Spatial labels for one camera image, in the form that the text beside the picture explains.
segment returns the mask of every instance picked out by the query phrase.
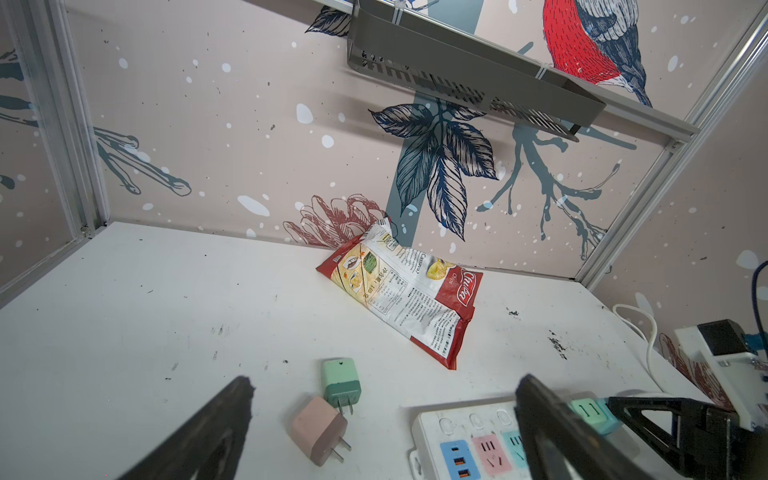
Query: blue cable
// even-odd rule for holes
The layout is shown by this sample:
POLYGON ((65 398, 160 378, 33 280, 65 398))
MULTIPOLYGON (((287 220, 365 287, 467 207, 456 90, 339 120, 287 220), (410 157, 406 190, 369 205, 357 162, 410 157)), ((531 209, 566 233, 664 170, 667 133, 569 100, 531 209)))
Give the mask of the blue cable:
POLYGON ((755 273, 752 274, 752 310, 755 312, 755 322, 757 322, 757 329, 760 331, 760 338, 763 340, 763 348, 768 354, 768 340, 766 340, 766 333, 763 330, 763 322, 760 321, 760 311, 757 309, 757 277, 760 276, 760 272, 768 266, 768 260, 762 262, 759 267, 755 269, 755 273))

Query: cassava chips package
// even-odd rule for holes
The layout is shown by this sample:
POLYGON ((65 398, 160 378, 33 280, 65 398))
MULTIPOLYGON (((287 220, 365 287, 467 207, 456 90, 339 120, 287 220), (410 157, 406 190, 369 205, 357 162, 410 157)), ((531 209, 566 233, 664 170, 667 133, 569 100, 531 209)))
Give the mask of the cassava chips package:
POLYGON ((400 246, 386 218, 342 245, 317 271, 456 370, 482 273, 400 246))

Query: wallpaper with bird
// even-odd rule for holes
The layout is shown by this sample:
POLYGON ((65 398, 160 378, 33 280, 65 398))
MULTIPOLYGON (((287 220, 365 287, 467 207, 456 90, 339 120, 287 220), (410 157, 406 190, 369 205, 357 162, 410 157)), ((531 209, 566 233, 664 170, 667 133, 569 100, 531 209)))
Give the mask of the wallpaper with bird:
POLYGON ((637 0, 545 0, 544 34, 554 67, 593 84, 645 93, 637 0))

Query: blue outlet cover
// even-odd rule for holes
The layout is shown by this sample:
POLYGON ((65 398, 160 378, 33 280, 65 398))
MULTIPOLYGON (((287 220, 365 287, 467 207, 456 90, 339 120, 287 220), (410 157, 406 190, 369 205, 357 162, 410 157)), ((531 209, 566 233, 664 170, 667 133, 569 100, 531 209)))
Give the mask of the blue outlet cover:
POLYGON ((519 468, 528 468, 528 460, 525 458, 525 449, 523 449, 523 439, 518 430, 502 433, 504 444, 519 468))
POLYGON ((480 479, 480 471, 469 451, 467 442, 456 440, 455 442, 441 443, 440 450, 442 450, 442 456, 445 459, 445 466, 448 467, 451 480, 480 479))

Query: dirt stain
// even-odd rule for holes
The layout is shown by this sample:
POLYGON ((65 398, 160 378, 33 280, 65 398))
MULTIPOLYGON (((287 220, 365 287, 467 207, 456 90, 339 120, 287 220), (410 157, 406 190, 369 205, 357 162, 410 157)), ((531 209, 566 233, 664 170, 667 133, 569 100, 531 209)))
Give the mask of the dirt stain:
POLYGON ((549 341, 552 342, 552 347, 555 350, 558 351, 558 354, 560 355, 560 357, 562 357, 563 360, 567 360, 568 357, 565 356, 565 354, 564 354, 565 347, 560 344, 560 340, 558 340, 558 339, 556 339, 554 337, 555 333, 553 331, 550 330, 549 333, 551 333, 553 335, 553 336, 549 337, 549 341))

